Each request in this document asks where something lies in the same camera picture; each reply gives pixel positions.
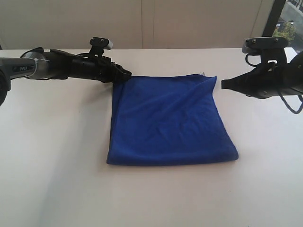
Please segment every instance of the white table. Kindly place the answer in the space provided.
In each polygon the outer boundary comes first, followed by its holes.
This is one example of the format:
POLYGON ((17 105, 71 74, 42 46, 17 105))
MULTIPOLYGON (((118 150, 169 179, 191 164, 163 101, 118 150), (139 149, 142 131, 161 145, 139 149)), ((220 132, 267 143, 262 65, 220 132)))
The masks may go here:
MULTIPOLYGON (((292 59, 295 52, 286 51, 292 59)), ((23 52, 3 50, 0 57, 23 52)), ((302 225, 303 114, 289 112, 279 97, 259 100, 221 90, 222 79, 251 70, 240 49, 105 55, 134 75, 217 75, 214 99, 239 160, 107 165, 110 84, 17 79, 0 108, 0 226, 302 225)), ((288 98, 298 106, 296 99, 288 98)))

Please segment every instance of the folded cloth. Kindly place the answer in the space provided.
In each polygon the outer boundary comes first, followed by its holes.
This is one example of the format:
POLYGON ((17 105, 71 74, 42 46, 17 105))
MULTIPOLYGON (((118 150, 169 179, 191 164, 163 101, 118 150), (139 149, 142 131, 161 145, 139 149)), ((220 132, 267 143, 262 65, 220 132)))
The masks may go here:
POLYGON ((213 99, 216 77, 132 77, 114 84, 107 163, 174 166, 238 159, 213 99))

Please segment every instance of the blue cloth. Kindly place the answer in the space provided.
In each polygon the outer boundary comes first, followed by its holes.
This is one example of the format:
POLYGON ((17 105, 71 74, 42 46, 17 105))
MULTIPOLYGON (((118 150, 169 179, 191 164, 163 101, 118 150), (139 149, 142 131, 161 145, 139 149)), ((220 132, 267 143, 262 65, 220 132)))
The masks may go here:
POLYGON ((132 77, 114 84, 107 163, 174 166, 238 159, 213 99, 216 77, 132 77))

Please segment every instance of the window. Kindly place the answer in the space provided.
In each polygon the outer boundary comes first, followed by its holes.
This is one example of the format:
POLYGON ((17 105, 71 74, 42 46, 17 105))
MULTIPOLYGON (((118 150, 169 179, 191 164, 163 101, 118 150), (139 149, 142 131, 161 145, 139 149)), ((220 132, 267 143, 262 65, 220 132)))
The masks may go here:
POLYGON ((303 0, 275 0, 263 36, 284 37, 297 53, 303 51, 303 0))

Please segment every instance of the tree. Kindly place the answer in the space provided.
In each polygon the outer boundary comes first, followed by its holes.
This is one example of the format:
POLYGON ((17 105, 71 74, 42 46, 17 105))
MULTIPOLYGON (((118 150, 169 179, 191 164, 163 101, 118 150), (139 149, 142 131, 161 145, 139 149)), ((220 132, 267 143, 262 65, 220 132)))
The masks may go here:
POLYGON ((288 41, 292 41, 294 40, 295 36, 295 27, 291 24, 291 22, 285 22, 283 30, 278 31, 278 29, 275 29, 273 36, 283 37, 288 41))

